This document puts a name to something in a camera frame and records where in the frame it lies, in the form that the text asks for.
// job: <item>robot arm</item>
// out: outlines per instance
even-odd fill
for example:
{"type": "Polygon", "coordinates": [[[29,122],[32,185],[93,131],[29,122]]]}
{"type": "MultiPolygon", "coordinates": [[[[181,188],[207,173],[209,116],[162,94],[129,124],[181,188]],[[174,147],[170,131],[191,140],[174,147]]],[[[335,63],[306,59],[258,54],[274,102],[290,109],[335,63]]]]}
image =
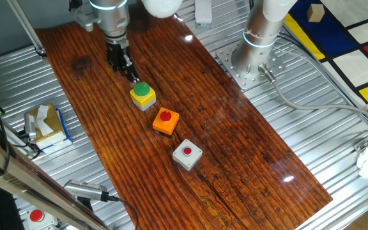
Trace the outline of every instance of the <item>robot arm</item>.
{"type": "MultiPolygon", "coordinates": [[[[182,0],[144,0],[144,7],[158,18],[173,15],[182,0]]],[[[107,61],[113,71],[128,79],[130,83],[139,82],[133,61],[130,59],[130,47],[127,40],[127,25],[130,22],[127,0],[90,0],[93,14],[82,12],[82,0],[70,0],[69,11],[76,23],[87,32],[92,32],[93,24],[102,30],[107,44],[107,61]]]]}

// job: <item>red push button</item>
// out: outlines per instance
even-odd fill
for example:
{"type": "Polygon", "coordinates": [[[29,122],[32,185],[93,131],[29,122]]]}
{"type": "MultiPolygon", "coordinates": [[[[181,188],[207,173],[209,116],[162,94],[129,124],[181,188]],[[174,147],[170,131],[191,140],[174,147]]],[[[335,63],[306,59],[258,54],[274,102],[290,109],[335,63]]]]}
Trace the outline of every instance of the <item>red push button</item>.
{"type": "Polygon", "coordinates": [[[160,119],[164,122],[171,120],[171,113],[169,111],[164,111],[160,114],[160,119]]]}
{"type": "Polygon", "coordinates": [[[41,210],[33,210],[31,212],[31,215],[29,216],[29,218],[33,222],[39,222],[43,219],[43,212],[41,210]]]}
{"type": "Polygon", "coordinates": [[[184,149],[184,155],[186,155],[186,156],[191,155],[191,149],[190,148],[185,148],[184,149]]]}

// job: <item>mondrian pattern mat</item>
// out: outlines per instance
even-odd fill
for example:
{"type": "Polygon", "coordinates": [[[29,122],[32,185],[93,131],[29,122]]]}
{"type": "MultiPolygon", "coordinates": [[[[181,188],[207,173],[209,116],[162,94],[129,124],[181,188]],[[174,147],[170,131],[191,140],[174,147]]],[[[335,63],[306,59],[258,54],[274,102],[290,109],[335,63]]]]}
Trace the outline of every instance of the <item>mondrian pattern mat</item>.
{"type": "Polygon", "coordinates": [[[298,0],[286,25],[362,106],[368,104],[368,0],[298,0]],[[309,22],[311,4],[323,4],[309,22]]]}

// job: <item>green button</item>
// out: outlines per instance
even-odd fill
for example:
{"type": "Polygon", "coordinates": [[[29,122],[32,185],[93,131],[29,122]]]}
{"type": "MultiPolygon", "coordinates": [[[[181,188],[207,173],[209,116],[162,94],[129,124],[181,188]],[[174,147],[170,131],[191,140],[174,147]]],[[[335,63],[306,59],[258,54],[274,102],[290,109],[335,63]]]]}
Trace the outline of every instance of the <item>green button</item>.
{"type": "Polygon", "coordinates": [[[146,96],[150,92],[150,86],[145,82],[137,83],[133,89],[137,96],[146,96]]]}

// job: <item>wood grain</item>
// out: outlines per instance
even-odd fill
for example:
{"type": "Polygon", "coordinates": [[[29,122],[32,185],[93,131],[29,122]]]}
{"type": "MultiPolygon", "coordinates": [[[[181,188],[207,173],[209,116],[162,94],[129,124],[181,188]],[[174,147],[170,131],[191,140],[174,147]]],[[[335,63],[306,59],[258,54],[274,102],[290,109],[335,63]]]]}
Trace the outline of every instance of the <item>wood grain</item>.
{"type": "Polygon", "coordinates": [[[196,37],[185,39],[192,33],[184,23],[140,7],[130,15],[132,59],[157,94],[145,112],[107,64],[97,27],[37,33],[118,194],[137,208],[141,229],[294,229],[332,200],[196,37]],[[180,113],[171,137],[151,127],[161,106],[180,113]],[[190,173],[171,156],[186,138],[203,150],[190,173]]]}

